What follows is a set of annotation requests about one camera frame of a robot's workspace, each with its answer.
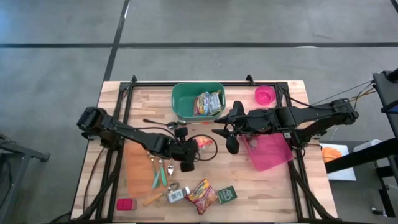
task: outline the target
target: pink bowl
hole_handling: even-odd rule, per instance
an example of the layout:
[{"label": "pink bowl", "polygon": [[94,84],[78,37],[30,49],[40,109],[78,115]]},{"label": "pink bowl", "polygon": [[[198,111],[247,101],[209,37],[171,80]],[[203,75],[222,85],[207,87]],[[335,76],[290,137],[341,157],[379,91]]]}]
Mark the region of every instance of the pink bowl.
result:
[{"label": "pink bowl", "polygon": [[268,105],[276,98],[275,90],[269,86],[259,86],[256,88],[254,98],[256,99],[257,103],[261,105]]}]

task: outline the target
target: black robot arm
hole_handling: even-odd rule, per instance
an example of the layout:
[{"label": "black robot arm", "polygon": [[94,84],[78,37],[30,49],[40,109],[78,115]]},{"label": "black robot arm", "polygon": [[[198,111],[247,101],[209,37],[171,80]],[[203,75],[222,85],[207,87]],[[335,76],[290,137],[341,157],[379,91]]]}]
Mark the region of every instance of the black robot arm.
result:
[{"label": "black robot arm", "polygon": [[77,122],[77,126],[86,133],[97,135],[101,138],[104,147],[110,147],[122,138],[139,143],[151,154],[163,159],[181,161],[182,172],[194,169],[193,161],[198,152],[198,144],[194,139],[185,141],[188,134],[186,128],[175,130],[180,140],[161,133],[146,133],[140,128],[124,124],[114,117],[107,115],[102,108],[88,107]]},{"label": "black robot arm", "polygon": [[[358,118],[348,99],[340,99],[318,106],[298,108],[287,106],[272,109],[251,110],[246,115],[240,101],[235,101],[228,115],[215,120],[225,124],[224,129],[214,129],[214,133],[226,138],[226,147],[232,154],[239,151],[236,136],[239,134],[290,133],[288,143],[300,147],[316,134],[325,134],[326,130],[339,124],[353,124]],[[296,127],[307,121],[315,121],[305,129]]]}]

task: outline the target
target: orange cutting board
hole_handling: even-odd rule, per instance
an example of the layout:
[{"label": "orange cutting board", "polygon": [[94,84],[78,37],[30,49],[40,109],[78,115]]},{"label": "orange cutting board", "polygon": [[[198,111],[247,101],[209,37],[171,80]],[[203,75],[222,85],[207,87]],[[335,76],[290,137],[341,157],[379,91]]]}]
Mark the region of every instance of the orange cutting board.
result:
[{"label": "orange cutting board", "polygon": [[[126,179],[129,195],[132,198],[142,198],[153,195],[154,193],[167,190],[163,186],[162,178],[159,176],[160,186],[152,190],[155,174],[152,162],[147,157],[147,151],[142,146],[133,141],[126,141],[124,145],[124,159],[126,163]],[[159,158],[154,160],[156,171],[159,171]]]}]

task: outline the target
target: green bin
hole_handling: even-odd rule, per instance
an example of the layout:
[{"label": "green bin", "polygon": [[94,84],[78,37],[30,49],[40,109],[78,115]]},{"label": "green bin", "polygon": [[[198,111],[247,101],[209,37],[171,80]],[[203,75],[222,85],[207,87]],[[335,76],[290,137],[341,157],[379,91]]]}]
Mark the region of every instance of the green bin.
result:
[{"label": "green bin", "polygon": [[[204,92],[214,93],[221,90],[220,102],[221,112],[213,115],[193,115],[193,100]],[[218,82],[206,83],[179,83],[173,87],[172,108],[178,119],[183,121],[210,121],[218,118],[225,109],[225,91],[222,84]]]}]

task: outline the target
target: wooden table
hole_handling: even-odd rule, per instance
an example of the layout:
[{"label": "wooden table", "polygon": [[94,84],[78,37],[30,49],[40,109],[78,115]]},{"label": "wooden table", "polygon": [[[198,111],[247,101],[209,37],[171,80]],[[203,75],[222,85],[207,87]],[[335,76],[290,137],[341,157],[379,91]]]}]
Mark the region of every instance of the wooden table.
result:
[{"label": "wooden table", "polygon": [[[287,81],[292,98],[308,103],[304,82],[301,80]],[[113,113],[116,104],[120,82],[104,82],[98,107],[106,109],[108,114]],[[254,101],[255,87],[226,87],[226,109],[228,113],[233,101],[242,101],[245,112],[259,108]],[[134,87],[132,105],[129,115],[129,124],[135,127],[148,126],[143,123],[143,118],[153,119],[163,123],[176,121],[170,107],[171,87]],[[293,102],[293,106],[302,105]],[[225,139],[213,134],[210,129],[222,128],[219,124],[190,124],[188,136],[193,134],[209,134],[218,143],[219,153],[208,162],[196,162],[193,172],[181,173],[178,166],[175,174],[170,180],[179,181],[182,186],[189,186],[193,189],[203,179],[208,179],[215,189],[222,189],[233,185],[238,198],[224,205],[218,202],[211,205],[204,215],[198,215],[196,208],[188,201],[182,200],[177,203],[167,203],[165,197],[158,202],[143,207],[139,198],[138,208],[135,211],[114,211],[114,222],[294,222],[297,216],[294,208],[292,187],[287,164],[281,164],[270,170],[258,172],[251,164],[243,144],[237,155],[231,155],[225,148]],[[89,143],[85,157],[83,170],[80,177],[75,203],[72,210],[72,218],[82,214],[83,195],[90,176],[95,159],[102,150],[95,140]],[[101,184],[104,167],[105,153],[100,159],[88,191],[86,206],[98,193]],[[319,202],[333,216],[337,217],[335,203],[326,174],[325,166],[318,146],[306,148],[305,165],[311,191]],[[104,200],[103,214],[108,211],[109,192]],[[129,198],[126,185],[126,170],[123,160],[118,193],[116,198]],[[300,199],[304,216],[306,206],[303,193],[300,191]]]}]

